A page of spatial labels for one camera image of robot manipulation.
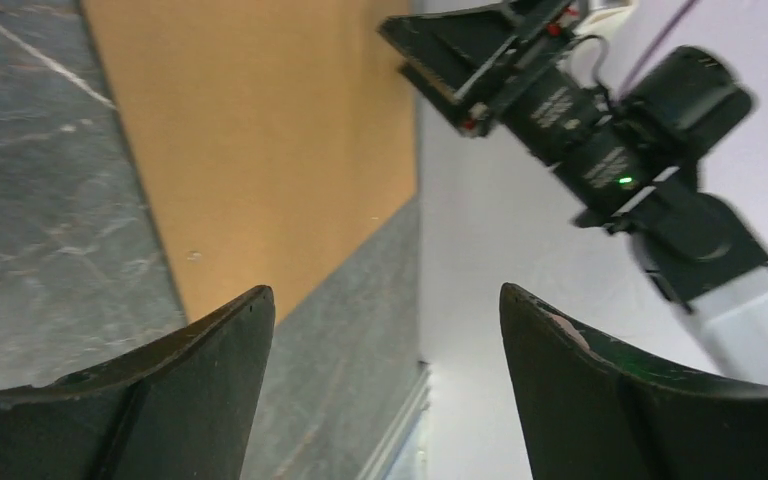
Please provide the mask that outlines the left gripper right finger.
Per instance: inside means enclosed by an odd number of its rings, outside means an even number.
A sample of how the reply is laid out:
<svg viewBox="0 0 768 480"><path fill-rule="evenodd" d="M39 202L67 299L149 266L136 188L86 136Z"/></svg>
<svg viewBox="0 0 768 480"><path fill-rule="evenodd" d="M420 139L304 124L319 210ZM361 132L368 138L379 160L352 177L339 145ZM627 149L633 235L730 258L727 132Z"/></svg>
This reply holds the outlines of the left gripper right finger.
<svg viewBox="0 0 768 480"><path fill-rule="evenodd" d="M653 355L513 283L499 314L534 478L768 479L768 386Z"/></svg>

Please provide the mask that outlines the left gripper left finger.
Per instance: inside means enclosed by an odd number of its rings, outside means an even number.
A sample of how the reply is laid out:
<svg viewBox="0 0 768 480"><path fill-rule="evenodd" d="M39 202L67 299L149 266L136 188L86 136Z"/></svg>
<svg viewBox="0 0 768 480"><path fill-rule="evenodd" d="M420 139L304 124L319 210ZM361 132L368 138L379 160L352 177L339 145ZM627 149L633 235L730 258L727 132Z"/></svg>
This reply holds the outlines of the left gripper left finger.
<svg viewBox="0 0 768 480"><path fill-rule="evenodd" d="M0 479L237 479L273 339L257 286L44 387L0 390Z"/></svg>

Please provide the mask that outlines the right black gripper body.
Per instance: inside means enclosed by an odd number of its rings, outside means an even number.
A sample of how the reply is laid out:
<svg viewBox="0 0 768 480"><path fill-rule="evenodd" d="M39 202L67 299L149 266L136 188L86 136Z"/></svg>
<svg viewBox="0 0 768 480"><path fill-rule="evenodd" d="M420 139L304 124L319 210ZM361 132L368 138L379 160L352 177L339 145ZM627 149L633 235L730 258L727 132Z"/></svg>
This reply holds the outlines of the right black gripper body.
<svg viewBox="0 0 768 480"><path fill-rule="evenodd" d="M448 100L404 58L401 74L461 134L484 137L498 123L551 125L590 101L589 92L562 69L578 36L558 20L570 1L522 1L524 21L474 76L461 100Z"/></svg>

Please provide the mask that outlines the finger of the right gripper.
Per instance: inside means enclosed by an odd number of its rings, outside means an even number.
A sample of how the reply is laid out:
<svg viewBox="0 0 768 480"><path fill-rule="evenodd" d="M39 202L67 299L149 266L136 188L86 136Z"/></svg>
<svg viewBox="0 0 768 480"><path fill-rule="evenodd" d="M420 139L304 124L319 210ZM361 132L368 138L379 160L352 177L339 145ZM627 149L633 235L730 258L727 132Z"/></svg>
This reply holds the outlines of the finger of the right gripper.
<svg viewBox="0 0 768 480"><path fill-rule="evenodd" d="M395 15L378 33L407 65L448 100L461 100L474 76L524 21L522 1L499 1L449 12Z"/></svg>

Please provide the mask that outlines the brown backing board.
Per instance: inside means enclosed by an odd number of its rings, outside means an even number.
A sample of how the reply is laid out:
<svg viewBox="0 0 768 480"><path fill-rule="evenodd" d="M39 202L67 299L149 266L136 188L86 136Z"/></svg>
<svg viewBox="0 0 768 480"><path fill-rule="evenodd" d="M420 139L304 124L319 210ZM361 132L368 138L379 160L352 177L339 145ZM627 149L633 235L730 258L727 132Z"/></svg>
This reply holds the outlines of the brown backing board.
<svg viewBox="0 0 768 480"><path fill-rule="evenodd" d="M407 1L83 5L181 303L285 316L416 191Z"/></svg>

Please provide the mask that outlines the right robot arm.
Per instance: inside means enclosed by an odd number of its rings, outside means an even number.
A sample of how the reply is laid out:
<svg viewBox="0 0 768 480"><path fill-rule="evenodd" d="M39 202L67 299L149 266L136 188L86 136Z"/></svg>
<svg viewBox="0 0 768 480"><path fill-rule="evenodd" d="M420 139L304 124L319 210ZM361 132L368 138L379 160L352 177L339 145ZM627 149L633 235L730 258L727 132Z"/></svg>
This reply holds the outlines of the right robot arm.
<svg viewBox="0 0 768 480"><path fill-rule="evenodd" d="M629 3L498 1L393 15L378 32L401 74L462 136L510 131L583 204L580 228L630 236L637 264L728 377L768 385L768 248L700 186L700 163L752 111L752 94L706 50L671 51L613 96L574 53Z"/></svg>

